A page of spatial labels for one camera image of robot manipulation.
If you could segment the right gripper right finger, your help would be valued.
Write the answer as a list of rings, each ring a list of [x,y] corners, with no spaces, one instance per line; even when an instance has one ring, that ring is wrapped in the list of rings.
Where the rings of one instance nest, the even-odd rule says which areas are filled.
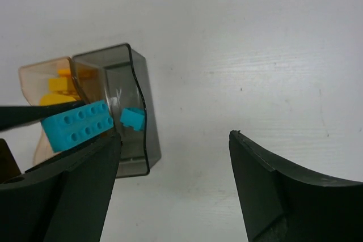
[[[362,183],[312,171],[233,130],[229,151],[249,241],[361,241]]]

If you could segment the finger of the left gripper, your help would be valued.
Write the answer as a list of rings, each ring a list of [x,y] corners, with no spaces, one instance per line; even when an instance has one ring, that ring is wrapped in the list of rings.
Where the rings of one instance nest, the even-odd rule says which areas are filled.
[[[83,101],[72,101],[46,106],[1,106],[1,131],[34,124],[84,105]]]

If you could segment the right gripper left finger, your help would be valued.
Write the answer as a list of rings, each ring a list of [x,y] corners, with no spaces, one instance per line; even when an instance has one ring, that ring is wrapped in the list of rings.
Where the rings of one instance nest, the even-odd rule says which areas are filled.
[[[120,160],[95,138],[1,184],[1,241],[99,241]]]

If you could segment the teal rounded lego brick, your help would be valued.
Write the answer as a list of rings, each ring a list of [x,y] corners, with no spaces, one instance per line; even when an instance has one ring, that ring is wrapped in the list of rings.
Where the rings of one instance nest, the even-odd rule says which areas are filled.
[[[54,152],[69,150],[113,128],[105,101],[86,104],[41,121]]]

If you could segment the teal cross lego brick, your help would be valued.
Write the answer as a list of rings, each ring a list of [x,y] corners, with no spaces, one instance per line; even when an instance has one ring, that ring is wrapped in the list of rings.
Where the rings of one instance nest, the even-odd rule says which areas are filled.
[[[145,128],[145,111],[139,108],[124,108],[120,122],[124,127],[133,128],[135,131],[143,131]]]

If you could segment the yellow peacock rounded lego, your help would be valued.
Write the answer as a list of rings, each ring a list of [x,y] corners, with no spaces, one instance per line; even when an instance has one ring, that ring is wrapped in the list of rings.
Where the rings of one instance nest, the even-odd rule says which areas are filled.
[[[48,106],[48,105],[55,105],[55,104],[62,104],[74,101],[80,101],[80,97],[78,95],[64,95],[64,94],[46,94],[44,95],[40,101],[40,106]]]

